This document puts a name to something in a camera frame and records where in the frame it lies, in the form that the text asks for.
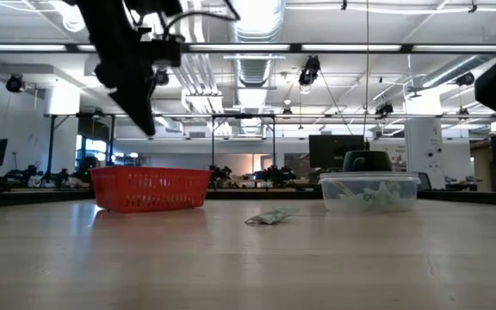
wooden table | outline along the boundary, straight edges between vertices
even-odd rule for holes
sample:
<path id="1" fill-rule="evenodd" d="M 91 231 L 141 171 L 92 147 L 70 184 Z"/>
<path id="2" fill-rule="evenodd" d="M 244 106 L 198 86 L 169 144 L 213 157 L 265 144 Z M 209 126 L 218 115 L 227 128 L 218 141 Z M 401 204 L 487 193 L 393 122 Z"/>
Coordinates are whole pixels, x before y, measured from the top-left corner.
<path id="1" fill-rule="evenodd" d="M 275 226 L 243 224 L 278 207 Z M 0 208 L 0 309 L 496 309 L 496 207 L 400 214 L 321 201 L 207 201 L 115 214 Z"/>

ceiling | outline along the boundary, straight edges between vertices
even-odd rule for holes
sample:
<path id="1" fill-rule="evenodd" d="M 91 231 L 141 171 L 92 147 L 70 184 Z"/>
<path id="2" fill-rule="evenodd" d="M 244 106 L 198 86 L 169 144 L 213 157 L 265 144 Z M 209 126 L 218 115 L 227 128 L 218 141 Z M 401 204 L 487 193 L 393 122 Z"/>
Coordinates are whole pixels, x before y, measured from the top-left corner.
<path id="1" fill-rule="evenodd" d="M 207 0 L 205 7 L 214 11 L 223 10 L 221 0 Z M 476 11 L 435 15 L 399 15 L 367 13 L 362 0 L 350 0 L 348 9 L 342 11 L 326 6 L 337 5 L 340 1 L 324 2 L 314 0 L 288 0 L 280 42 L 331 42 L 331 43 L 494 43 L 496 42 L 496 12 Z M 471 0 L 372 0 L 372 9 L 389 10 L 450 10 L 469 8 Z M 496 0 L 479 0 L 479 8 L 496 9 Z M 85 30 L 72 33 L 63 27 L 61 14 L 45 12 L 52 9 L 47 1 L 16 0 L 0 1 L 0 42 L 51 42 L 89 43 Z M 208 42 L 230 42 L 229 25 L 226 22 L 204 18 L 203 30 Z M 235 79 L 232 61 L 223 54 L 210 54 L 210 63 L 219 90 L 223 95 L 224 108 L 235 102 Z M 392 83 L 410 75 L 425 75 L 456 59 L 456 55 L 367 55 L 322 54 L 319 56 L 322 75 L 316 80 L 312 91 L 301 95 L 296 84 L 297 75 L 305 64 L 307 55 L 286 54 L 284 59 L 275 61 L 270 88 L 264 112 L 280 113 L 283 101 L 292 101 L 293 112 L 302 114 L 333 113 L 334 102 L 344 113 L 362 113 L 362 106 L 383 92 Z M 85 74 L 87 54 L 1 54 L 0 68 L 6 65 L 50 65 L 67 77 L 84 93 L 84 106 L 98 106 L 105 111 L 119 112 L 115 103 L 109 100 L 105 90 L 93 75 Z M 490 64 L 474 71 L 481 74 Z M 47 75 L 47 81 L 35 83 L 50 84 L 54 74 Z M 153 105 L 161 112 L 185 113 L 180 104 L 182 86 L 173 76 L 165 87 L 158 87 L 153 94 Z M 440 87 L 444 112 L 458 110 L 461 105 L 474 102 L 473 90 L 451 86 Z M 401 94 L 388 98 L 394 103 L 395 112 L 403 112 Z M 490 110 L 474 107 L 471 113 L 486 113 Z"/>

red basket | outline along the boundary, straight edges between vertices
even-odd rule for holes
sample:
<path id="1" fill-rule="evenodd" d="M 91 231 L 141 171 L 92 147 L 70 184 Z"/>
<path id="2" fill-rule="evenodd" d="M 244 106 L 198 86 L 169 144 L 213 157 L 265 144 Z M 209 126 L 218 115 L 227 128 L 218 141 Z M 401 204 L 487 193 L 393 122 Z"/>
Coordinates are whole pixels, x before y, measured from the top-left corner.
<path id="1" fill-rule="evenodd" d="M 212 171 L 113 166 L 91 170 L 96 204 L 122 213 L 198 208 Z"/>

